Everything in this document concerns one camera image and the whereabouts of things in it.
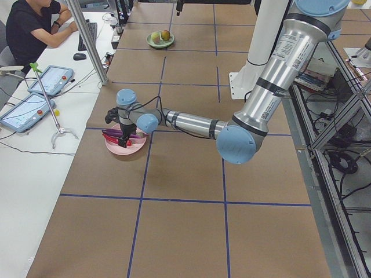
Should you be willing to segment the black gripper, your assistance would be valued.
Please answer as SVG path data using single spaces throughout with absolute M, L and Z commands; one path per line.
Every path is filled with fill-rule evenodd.
M 125 125 L 120 123 L 120 130 L 122 131 L 122 135 L 118 137 L 118 145 L 120 147 L 127 148 L 127 141 L 130 138 L 130 135 L 136 133 L 137 126 L 135 124 Z

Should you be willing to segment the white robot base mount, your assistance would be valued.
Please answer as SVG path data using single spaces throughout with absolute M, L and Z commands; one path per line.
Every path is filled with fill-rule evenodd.
M 251 1 L 257 12 L 257 20 L 246 64 L 239 72 L 229 73 L 233 99 L 245 98 L 245 94 L 254 88 L 272 55 L 292 3 L 290 0 Z

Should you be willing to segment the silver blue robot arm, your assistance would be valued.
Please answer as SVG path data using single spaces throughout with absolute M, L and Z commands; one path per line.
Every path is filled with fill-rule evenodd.
M 146 109 L 131 89 L 117 93 L 117 121 L 125 143 L 136 129 L 151 133 L 159 125 L 171 126 L 201 138 L 215 139 L 220 156 L 234 164 L 255 155 L 268 133 L 268 121 L 282 97 L 304 67 L 314 48 L 341 33 L 348 1 L 294 1 L 283 17 L 283 30 L 243 108 L 229 122 L 169 109 Z

